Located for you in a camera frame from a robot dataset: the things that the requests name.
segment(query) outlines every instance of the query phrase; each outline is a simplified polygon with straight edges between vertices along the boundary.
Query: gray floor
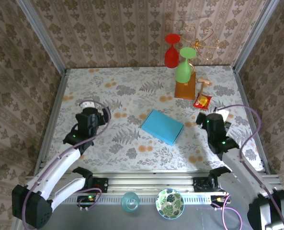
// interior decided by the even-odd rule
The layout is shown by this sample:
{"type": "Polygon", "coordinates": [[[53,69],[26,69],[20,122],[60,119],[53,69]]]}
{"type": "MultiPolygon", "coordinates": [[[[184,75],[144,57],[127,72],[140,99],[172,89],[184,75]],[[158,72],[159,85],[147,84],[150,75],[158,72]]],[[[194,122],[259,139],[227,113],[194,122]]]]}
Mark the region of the gray floor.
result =
{"type": "MultiPolygon", "coordinates": [[[[232,201],[229,207],[237,206],[232,201]]],[[[246,214],[242,213],[243,230],[250,230],[246,214]]],[[[226,212],[229,230],[239,229],[239,219],[230,210],[226,212]]],[[[140,205],[132,213],[120,205],[97,205],[90,211],[79,211],[74,205],[60,205],[50,221],[41,230],[223,230],[221,211],[209,205],[186,205],[183,214],[175,219],[164,219],[155,205],[140,205]]]]}

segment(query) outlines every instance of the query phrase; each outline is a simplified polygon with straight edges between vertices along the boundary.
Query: blue box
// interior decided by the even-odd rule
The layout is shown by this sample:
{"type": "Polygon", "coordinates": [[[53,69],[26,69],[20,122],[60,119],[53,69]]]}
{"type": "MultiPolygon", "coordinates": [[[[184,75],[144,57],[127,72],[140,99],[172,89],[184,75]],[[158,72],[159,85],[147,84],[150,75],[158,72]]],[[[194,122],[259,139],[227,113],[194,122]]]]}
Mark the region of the blue box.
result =
{"type": "Polygon", "coordinates": [[[173,145],[183,127],[184,125],[181,122],[157,110],[152,110],[141,128],[169,145],[173,145]]]}

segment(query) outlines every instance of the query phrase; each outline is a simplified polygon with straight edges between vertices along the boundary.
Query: wine glass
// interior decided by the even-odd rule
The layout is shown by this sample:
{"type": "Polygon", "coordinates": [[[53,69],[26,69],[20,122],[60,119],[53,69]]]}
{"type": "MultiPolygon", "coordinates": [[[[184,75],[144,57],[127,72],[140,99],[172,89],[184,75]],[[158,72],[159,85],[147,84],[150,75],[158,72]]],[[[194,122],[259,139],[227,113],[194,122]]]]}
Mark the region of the wine glass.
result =
{"type": "Polygon", "coordinates": [[[181,37],[177,34],[168,34],[165,41],[171,44],[170,48],[165,53],[164,64],[168,68],[175,68],[179,64],[179,54],[175,49],[174,44],[180,42],[181,37]]]}
{"type": "Polygon", "coordinates": [[[176,81],[179,83],[187,83],[191,78],[192,67],[189,64],[191,58],[196,57],[196,50],[191,47],[184,47],[180,50],[180,55],[185,58],[176,69],[176,81]]]}

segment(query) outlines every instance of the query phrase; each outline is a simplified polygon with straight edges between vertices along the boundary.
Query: green and white bowl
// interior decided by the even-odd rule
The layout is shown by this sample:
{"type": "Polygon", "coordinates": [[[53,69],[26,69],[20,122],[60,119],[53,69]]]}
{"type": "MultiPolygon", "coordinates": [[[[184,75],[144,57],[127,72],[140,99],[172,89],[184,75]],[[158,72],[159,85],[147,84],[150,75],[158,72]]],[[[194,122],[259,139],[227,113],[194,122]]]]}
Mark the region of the green and white bowl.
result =
{"type": "Polygon", "coordinates": [[[176,219],[184,210],[183,198],[177,190],[167,188],[162,190],[156,199],[156,207],[161,216],[166,219],[176,219]]]}

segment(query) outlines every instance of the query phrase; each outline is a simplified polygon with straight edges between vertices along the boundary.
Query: floral tablecloth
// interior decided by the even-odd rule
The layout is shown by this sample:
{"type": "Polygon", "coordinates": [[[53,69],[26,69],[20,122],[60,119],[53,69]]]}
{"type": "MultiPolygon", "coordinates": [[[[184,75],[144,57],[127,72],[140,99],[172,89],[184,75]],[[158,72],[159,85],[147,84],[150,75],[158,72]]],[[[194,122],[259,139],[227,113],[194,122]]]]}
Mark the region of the floral tablecloth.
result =
{"type": "MultiPolygon", "coordinates": [[[[206,131],[195,123],[200,110],[193,107],[192,100],[174,98],[174,76],[175,69],[166,67],[71,69],[48,159],[57,153],[65,135],[77,122],[75,114],[82,111],[78,103],[93,99],[110,107],[110,127],[72,168],[136,171],[207,170],[222,166],[207,145],[206,131]],[[141,130],[152,109],[185,124],[174,146],[141,130]]],[[[212,83],[204,89],[205,95],[212,96],[208,112],[215,106],[242,104],[229,66],[196,67],[196,78],[212,83]]],[[[197,83],[196,93],[200,87],[197,83]]],[[[245,110],[230,109],[227,120],[232,123],[228,135],[241,145],[251,134],[245,110]]],[[[256,170],[262,170],[254,141],[244,149],[244,154],[256,170]]]]}

